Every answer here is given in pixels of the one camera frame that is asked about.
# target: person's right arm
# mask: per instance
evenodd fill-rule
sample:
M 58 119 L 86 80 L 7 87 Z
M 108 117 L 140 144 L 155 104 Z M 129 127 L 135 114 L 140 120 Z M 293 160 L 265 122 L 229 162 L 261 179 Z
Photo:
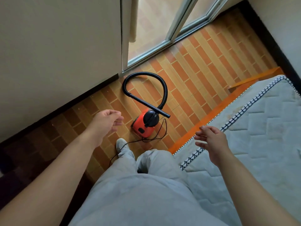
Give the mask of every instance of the person's right arm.
M 196 145 L 206 149 L 220 170 L 241 223 L 246 225 L 300 225 L 232 154 L 226 135 L 212 126 L 201 126 Z

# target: glass panel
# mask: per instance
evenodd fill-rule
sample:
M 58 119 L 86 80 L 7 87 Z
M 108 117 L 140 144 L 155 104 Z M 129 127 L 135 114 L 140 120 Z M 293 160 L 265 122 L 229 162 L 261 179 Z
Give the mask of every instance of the glass panel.
M 198 0 L 183 27 L 204 17 L 217 0 Z
M 165 42 L 165 37 L 183 0 L 139 0 L 137 37 L 129 43 L 131 60 Z

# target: pant leg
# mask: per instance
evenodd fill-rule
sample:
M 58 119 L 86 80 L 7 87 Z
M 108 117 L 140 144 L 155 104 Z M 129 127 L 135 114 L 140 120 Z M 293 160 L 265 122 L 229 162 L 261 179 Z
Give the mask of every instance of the pant leg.
M 138 170 L 142 173 L 173 179 L 188 187 L 186 171 L 182 171 L 172 154 L 164 150 L 146 151 L 137 159 Z
M 96 183 L 102 182 L 107 178 L 122 175 L 136 174 L 138 167 L 136 164 L 134 153 L 125 148 L 118 154 L 117 159 L 97 180 Z

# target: white metal frame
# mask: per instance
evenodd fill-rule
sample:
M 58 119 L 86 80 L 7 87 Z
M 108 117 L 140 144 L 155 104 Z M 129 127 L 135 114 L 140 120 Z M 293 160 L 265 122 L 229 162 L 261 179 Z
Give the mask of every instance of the white metal frame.
M 137 67 L 143 62 L 149 60 L 153 56 L 160 53 L 162 50 L 170 47 L 171 45 L 174 45 L 176 42 L 184 39 L 188 35 L 194 33 L 196 30 L 199 30 L 208 23 L 212 22 L 216 18 L 219 10 L 228 0 L 217 0 L 204 17 L 183 27 L 197 1 L 198 0 L 183 0 L 181 7 L 176 13 L 175 19 L 169 28 L 165 41 L 163 41 L 157 47 L 147 51 L 146 53 L 128 61 L 129 29 L 132 0 L 120 0 L 122 15 L 122 75 L 126 74 L 126 72 Z

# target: white quilted mattress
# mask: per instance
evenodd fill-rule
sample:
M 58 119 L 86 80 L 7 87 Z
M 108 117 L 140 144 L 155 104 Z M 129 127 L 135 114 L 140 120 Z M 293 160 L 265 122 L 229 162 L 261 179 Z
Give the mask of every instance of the white quilted mattress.
M 209 125 L 224 131 L 234 155 L 301 221 L 301 98 L 285 76 L 258 83 Z M 254 93 L 262 84 L 268 86 Z M 237 113 L 226 122 L 233 111 Z M 241 225 L 220 171 L 210 162 L 208 152 L 195 147 L 191 139 L 174 157 L 188 172 L 190 188 L 201 207 L 228 225 Z

